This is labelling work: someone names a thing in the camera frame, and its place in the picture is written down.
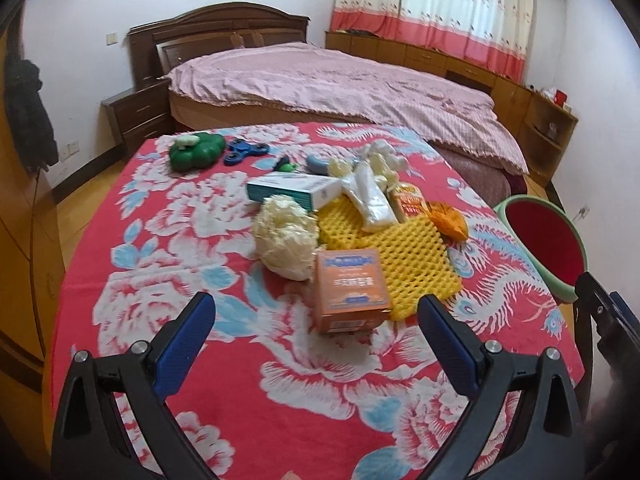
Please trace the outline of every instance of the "red cup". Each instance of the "red cup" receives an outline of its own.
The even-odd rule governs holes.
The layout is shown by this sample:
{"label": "red cup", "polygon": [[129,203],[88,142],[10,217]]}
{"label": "red cup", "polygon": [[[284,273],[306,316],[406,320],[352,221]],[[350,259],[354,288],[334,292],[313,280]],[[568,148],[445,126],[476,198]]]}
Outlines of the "red cup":
{"label": "red cup", "polygon": [[564,92],[556,90],[556,98],[554,99],[554,102],[558,106],[562,106],[566,102],[566,94]]}

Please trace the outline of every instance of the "wooden floor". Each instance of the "wooden floor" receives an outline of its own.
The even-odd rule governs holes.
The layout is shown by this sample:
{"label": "wooden floor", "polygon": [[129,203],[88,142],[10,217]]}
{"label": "wooden floor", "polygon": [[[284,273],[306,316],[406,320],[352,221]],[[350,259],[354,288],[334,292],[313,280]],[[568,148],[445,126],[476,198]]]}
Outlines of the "wooden floor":
{"label": "wooden floor", "polygon": [[[77,189],[58,204],[58,225],[60,227],[60,243],[62,244],[62,257],[65,267],[68,269],[71,258],[80,243],[82,234],[89,224],[98,206],[104,200],[113,184],[120,176],[124,168],[123,162],[118,162],[92,178],[84,186]],[[545,190],[532,180],[525,177],[527,190],[530,195],[548,199]],[[560,310],[566,319],[572,335],[574,334],[573,307],[561,305]]]}

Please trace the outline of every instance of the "red floral tablecloth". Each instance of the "red floral tablecloth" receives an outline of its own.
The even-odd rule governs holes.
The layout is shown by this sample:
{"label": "red floral tablecloth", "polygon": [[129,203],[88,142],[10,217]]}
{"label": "red floral tablecloth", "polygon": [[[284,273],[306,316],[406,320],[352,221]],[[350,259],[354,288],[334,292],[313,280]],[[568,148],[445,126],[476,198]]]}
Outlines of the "red floral tablecloth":
{"label": "red floral tablecloth", "polygon": [[[72,355],[124,352],[150,340],[194,293],[216,300],[214,329],[181,391],[168,399],[213,471],[228,480],[415,478],[466,405],[415,322],[370,335],[319,335],[302,286],[256,260],[255,204],[244,184],[280,156],[350,156],[386,139],[410,162],[402,180],[447,202],[469,225],[449,248],[464,290],[449,302],[483,340],[511,351],[559,348],[574,381],[583,374],[554,300],[514,239],[476,193],[411,130],[354,124],[276,124],[218,130],[266,142],[271,155],[238,166],[174,174],[171,137],[148,140],[87,228],[62,288],[52,356],[56,406]],[[124,396],[124,423],[145,466],[159,471]],[[497,455],[516,397],[510,394],[477,468]]]}

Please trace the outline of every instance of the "blue fidget spinner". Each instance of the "blue fidget spinner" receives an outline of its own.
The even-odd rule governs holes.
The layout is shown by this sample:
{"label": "blue fidget spinner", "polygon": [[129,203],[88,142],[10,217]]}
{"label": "blue fidget spinner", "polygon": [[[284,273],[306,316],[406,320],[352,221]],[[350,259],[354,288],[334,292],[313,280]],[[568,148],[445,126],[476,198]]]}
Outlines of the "blue fidget spinner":
{"label": "blue fidget spinner", "polygon": [[234,139],[229,142],[229,153],[224,159],[225,166],[240,164],[248,155],[263,156],[269,153],[269,145],[265,143],[249,144],[244,139]]}

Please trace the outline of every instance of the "orange crumpled wrapper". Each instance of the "orange crumpled wrapper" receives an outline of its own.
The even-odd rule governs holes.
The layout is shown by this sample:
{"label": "orange crumpled wrapper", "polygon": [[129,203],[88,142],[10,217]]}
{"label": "orange crumpled wrapper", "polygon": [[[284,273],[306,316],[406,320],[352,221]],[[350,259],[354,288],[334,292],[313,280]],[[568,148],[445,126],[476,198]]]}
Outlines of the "orange crumpled wrapper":
{"label": "orange crumpled wrapper", "polygon": [[469,238],[469,228],[462,213],[444,202],[429,202],[427,215],[438,231],[455,242],[464,242]]}

